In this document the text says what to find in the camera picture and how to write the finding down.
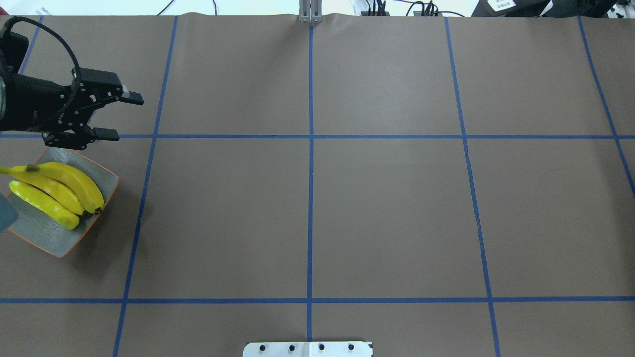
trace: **cable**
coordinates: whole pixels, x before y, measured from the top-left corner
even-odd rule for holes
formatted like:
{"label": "cable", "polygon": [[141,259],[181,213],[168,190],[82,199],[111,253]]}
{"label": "cable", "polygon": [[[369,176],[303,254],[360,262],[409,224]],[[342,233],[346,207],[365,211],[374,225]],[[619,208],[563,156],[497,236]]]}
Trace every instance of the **cable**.
{"label": "cable", "polygon": [[428,16],[429,13],[434,12],[432,1],[428,3],[428,6],[425,7],[425,10],[421,12],[421,16]]}
{"label": "cable", "polygon": [[412,5],[410,5],[410,7],[408,8],[408,11],[406,12],[406,16],[408,16],[410,14],[410,10],[412,10],[412,7],[415,6],[416,4],[421,4],[421,12],[424,12],[424,8],[425,8],[425,4],[423,1],[415,1],[414,3],[412,3]]}
{"label": "cable", "polygon": [[64,48],[66,49],[66,52],[69,53],[70,59],[73,61],[73,66],[75,70],[75,78],[73,79],[73,82],[70,84],[69,98],[66,100],[66,103],[64,103],[64,105],[60,108],[60,110],[56,111],[55,114],[53,114],[50,117],[50,119],[58,119],[62,114],[64,114],[66,109],[69,108],[69,106],[75,99],[75,95],[77,94],[77,89],[79,88],[79,84],[81,83],[81,71],[79,69],[79,62],[77,61],[77,57],[75,57],[75,53],[73,53],[73,50],[70,48],[69,44],[66,43],[66,41],[64,41],[64,39],[57,34],[57,32],[49,29],[47,26],[40,24],[39,22],[35,20],[31,20],[30,18],[20,17],[20,16],[10,18],[7,22],[4,23],[2,34],[4,35],[5,33],[7,33],[7,31],[11,32],[13,25],[17,24],[18,22],[28,22],[29,24],[35,25],[39,27],[40,29],[51,34],[51,36],[55,37],[55,39],[59,41],[62,44],[62,46],[64,46]]}
{"label": "cable", "polygon": [[435,12],[431,13],[431,14],[430,14],[430,15],[428,15],[428,16],[434,16],[434,15],[437,15],[437,14],[439,14],[439,13],[453,13],[454,15],[458,15],[458,16],[460,16],[460,17],[464,17],[463,15],[461,15],[461,14],[459,14],[459,13],[455,13],[454,11],[435,11]]}
{"label": "cable", "polygon": [[167,10],[167,9],[170,7],[170,5],[172,5],[172,3],[174,3],[174,0],[170,0],[170,3],[169,3],[169,4],[167,4],[167,5],[163,8],[163,10],[161,10],[161,11],[157,14],[157,16],[159,16],[159,15],[160,15],[160,14],[162,14],[165,10]]}

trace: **square plate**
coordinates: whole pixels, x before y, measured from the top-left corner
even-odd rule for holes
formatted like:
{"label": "square plate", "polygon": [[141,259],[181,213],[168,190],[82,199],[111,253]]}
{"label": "square plate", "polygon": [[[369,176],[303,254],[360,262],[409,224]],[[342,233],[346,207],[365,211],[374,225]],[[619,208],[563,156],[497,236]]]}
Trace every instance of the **square plate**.
{"label": "square plate", "polygon": [[[108,205],[112,194],[119,184],[117,175],[74,151],[49,148],[38,159],[36,164],[49,162],[64,163],[87,174],[95,181],[102,192],[104,206]],[[47,214],[34,208],[16,195],[9,194],[7,200],[15,207],[19,216],[9,228],[9,231],[58,258],[67,255],[86,235],[99,217],[94,215],[88,219],[81,219],[75,229],[68,231]]]}

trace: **yellow banana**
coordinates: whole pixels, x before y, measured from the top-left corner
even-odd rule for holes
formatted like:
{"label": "yellow banana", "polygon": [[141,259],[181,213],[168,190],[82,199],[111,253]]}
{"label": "yellow banana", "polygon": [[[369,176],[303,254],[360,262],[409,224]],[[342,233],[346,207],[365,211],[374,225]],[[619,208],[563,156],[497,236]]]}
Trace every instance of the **yellow banana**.
{"label": "yellow banana", "polygon": [[67,210],[51,196],[26,182],[11,181],[9,182],[9,188],[16,196],[49,215],[52,219],[61,224],[62,227],[71,231],[79,224],[79,217],[75,213]]}
{"label": "yellow banana", "polygon": [[14,168],[4,168],[0,166],[0,173],[13,176],[15,179],[37,187],[52,198],[55,198],[56,201],[61,203],[62,206],[66,207],[66,209],[72,213],[76,215],[84,215],[87,213],[84,206],[79,202],[77,195],[68,186],[40,173],[26,172],[25,170],[26,166],[16,166]]}
{"label": "yellow banana", "polygon": [[27,165],[26,172],[37,172],[70,187],[88,213],[98,215],[104,209],[104,197],[95,182],[82,171],[63,163]]}

